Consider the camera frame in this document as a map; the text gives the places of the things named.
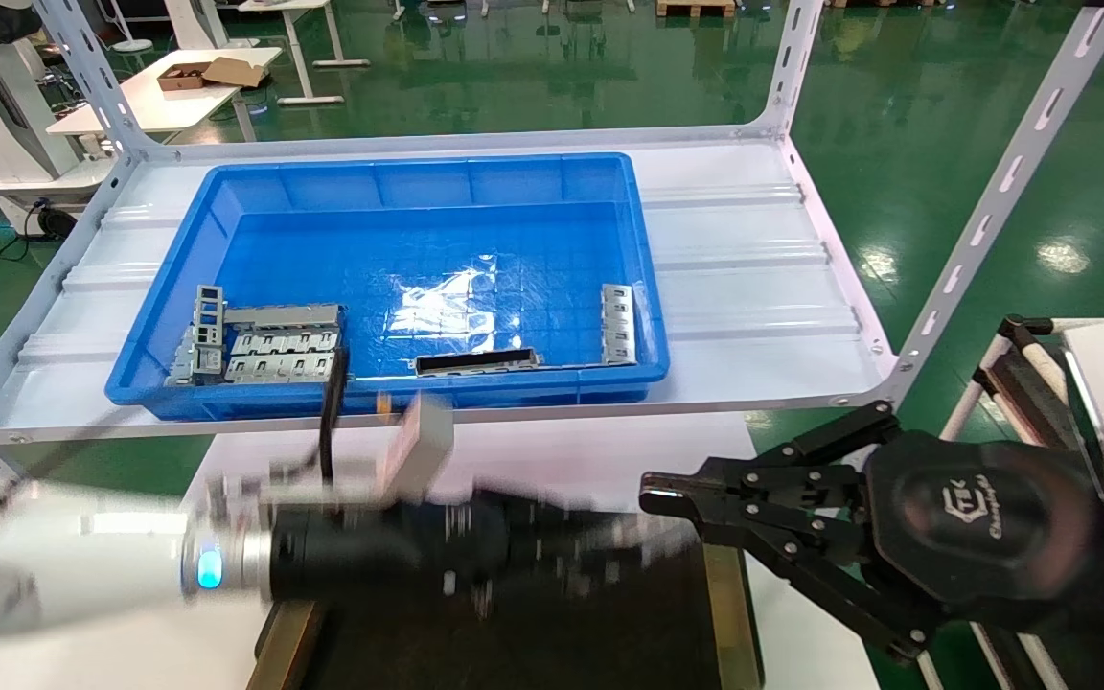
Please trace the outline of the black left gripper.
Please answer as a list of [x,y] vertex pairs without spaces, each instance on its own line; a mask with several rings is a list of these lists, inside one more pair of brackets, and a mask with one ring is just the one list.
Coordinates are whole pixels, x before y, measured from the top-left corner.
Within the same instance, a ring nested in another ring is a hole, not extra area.
[[682,518],[565,508],[517,493],[285,507],[270,527],[270,599],[401,592],[469,594],[488,606],[499,587],[538,575],[562,597],[592,597],[684,558],[697,541]]

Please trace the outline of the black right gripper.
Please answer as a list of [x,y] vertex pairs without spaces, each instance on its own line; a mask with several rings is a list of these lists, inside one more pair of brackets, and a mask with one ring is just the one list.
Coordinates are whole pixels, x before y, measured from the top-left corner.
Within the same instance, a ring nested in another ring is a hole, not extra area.
[[863,529],[829,518],[815,528],[807,512],[862,507],[863,473],[843,458],[884,445],[864,476],[887,564],[951,619],[1100,646],[1104,687],[1104,503],[1085,461],[1025,443],[899,433],[889,402],[868,403],[750,459],[644,474],[640,507],[705,519],[709,544],[740,546],[864,643],[915,664],[942,623],[938,608],[851,575],[864,559]]

